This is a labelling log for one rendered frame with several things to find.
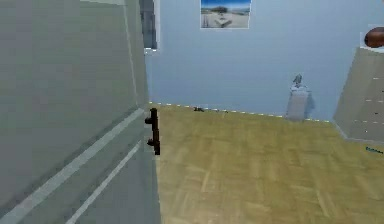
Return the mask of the framed beach picture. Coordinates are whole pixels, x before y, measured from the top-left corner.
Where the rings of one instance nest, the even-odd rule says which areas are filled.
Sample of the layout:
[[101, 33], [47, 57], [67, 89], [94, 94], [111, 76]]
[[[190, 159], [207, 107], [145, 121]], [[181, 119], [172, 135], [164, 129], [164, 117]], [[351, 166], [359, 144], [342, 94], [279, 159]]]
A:
[[202, 29], [248, 29], [252, 0], [200, 0]]

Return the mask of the grey room door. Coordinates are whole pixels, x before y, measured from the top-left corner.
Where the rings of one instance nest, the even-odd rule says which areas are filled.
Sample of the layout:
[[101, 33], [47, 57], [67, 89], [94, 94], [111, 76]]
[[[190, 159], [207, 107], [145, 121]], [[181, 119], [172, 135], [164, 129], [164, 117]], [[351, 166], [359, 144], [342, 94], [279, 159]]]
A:
[[161, 224], [139, 0], [0, 0], [0, 224]]

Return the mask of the grey chest of drawers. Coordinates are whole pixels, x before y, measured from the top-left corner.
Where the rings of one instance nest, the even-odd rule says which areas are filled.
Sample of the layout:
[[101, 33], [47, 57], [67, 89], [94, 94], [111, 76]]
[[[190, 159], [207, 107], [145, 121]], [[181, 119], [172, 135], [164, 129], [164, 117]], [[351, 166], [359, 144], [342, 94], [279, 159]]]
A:
[[346, 139], [384, 142], [384, 50], [356, 49], [333, 119]]

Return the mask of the brown ball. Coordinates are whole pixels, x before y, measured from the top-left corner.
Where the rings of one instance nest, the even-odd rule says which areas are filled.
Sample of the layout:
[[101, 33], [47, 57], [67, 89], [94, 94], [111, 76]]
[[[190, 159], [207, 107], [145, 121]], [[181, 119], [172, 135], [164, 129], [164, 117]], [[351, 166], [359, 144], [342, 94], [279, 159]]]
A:
[[375, 27], [368, 31], [364, 37], [364, 43], [371, 48], [384, 46], [384, 27]]

